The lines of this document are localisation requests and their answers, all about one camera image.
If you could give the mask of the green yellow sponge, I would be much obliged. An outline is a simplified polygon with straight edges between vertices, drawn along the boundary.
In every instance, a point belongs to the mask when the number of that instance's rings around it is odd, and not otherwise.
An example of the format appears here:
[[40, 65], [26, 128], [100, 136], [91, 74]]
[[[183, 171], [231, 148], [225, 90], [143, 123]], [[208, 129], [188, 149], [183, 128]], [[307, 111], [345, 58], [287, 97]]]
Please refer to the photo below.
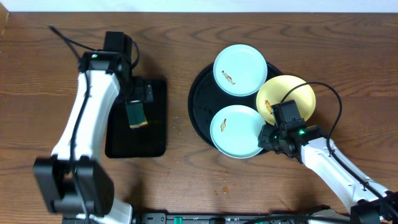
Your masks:
[[131, 129], [145, 126], [148, 124], [142, 103], [135, 102], [127, 104], [126, 113], [129, 121], [129, 127]]

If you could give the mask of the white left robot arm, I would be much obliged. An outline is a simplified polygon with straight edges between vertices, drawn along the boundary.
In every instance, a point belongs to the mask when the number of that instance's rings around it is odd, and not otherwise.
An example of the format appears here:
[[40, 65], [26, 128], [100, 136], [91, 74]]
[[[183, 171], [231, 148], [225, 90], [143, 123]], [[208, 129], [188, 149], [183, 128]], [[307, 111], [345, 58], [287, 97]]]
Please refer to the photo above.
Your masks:
[[114, 195], [102, 168], [101, 147], [117, 97], [130, 98], [137, 65], [130, 53], [97, 50], [78, 61], [78, 87], [67, 125], [50, 157], [38, 157], [33, 172], [49, 212], [83, 223], [131, 223], [132, 205]]

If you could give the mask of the yellow plate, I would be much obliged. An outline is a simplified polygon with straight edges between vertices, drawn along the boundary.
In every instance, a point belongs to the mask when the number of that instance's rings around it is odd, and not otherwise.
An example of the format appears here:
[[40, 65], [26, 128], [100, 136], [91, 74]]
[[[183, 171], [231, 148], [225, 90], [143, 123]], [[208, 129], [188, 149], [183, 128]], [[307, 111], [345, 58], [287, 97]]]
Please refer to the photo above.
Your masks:
[[[266, 81], [256, 96], [256, 107], [264, 120], [275, 124], [271, 106], [282, 101], [284, 96], [293, 88], [305, 83], [299, 77], [292, 75], [281, 75]], [[316, 107], [315, 93], [310, 85], [301, 86], [291, 92], [285, 101], [294, 100], [298, 106], [301, 117], [308, 121]]]

